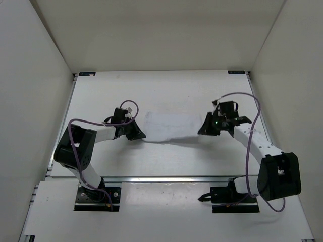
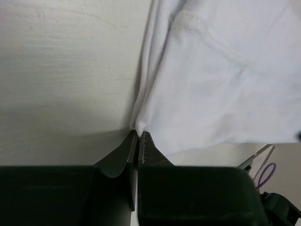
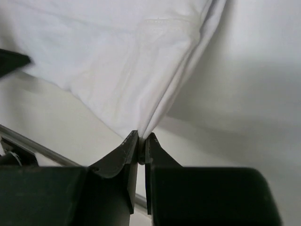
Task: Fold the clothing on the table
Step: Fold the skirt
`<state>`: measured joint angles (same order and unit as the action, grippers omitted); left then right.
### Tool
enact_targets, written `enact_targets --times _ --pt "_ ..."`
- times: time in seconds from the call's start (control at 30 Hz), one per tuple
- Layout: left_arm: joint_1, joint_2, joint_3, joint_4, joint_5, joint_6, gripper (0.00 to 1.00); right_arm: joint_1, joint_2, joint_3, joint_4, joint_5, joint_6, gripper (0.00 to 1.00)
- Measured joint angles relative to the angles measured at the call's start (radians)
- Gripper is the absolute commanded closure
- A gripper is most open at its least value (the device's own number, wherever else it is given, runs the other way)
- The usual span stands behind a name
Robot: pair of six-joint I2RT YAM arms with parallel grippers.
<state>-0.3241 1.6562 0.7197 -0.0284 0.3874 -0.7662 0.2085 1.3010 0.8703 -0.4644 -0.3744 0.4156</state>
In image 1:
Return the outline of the white skirt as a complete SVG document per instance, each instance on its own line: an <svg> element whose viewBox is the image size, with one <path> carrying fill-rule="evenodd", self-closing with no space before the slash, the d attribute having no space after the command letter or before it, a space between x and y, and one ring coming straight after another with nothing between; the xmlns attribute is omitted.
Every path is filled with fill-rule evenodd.
<svg viewBox="0 0 323 242"><path fill-rule="evenodd" d="M144 119L143 139L150 143L194 138L202 126L200 115L161 114L149 111Z"/></svg>

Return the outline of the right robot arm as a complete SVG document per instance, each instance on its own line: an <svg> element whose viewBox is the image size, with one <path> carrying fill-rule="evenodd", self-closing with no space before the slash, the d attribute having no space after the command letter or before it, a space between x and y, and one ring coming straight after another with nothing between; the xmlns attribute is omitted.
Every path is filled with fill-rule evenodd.
<svg viewBox="0 0 323 242"><path fill-rule="evenodd" d="M251 194L271 201L300 194L298 157L277 148L253 128L249 118L239 115L236 102L213 101L213 105L214 111L207 113L198 134L218 136L226 131L247 149L246 156L253 156L259 164L258 175L246 174L229 180L227 198L238 202Z"/></svg>

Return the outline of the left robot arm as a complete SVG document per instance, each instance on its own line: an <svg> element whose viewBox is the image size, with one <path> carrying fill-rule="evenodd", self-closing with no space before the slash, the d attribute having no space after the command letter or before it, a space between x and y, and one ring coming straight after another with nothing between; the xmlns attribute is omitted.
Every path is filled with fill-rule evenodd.
<svg viewBox="0 0 323 242"><path fill-rule="evenodd" d="M69 121L54 152L54 160L68 169L79 180L84 193L100 202L111 199L105 191L104 179L92 167L91 159L96 143L125 136L129 141L146 138L130 109L116 108L113 116L101 123L79 118Z"/></svg>

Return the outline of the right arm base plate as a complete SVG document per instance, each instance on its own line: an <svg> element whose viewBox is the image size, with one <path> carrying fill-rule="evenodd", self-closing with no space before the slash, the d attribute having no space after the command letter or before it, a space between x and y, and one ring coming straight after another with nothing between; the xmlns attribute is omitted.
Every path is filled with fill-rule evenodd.
<svg viewBox="0 0 323 242"><path fill-rule="evenodd" d="M248 193L238 193L235 179L237 178L230 178L226 187L210 187L210 192L201 195L198 201L211 202L213 213L259 213L257 199L250 197Z"/></svg>

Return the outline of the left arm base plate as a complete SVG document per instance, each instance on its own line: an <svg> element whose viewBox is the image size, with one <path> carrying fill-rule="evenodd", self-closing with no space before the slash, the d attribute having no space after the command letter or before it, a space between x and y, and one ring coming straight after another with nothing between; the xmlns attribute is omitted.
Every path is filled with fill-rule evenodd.
<svg viewBox="0 0 323 242"><path fill-rule="evenodd" d="M121 200L121 187L105 187L111 202L105 193L78 186L75 198L75 211L119 212Z"/></svg>

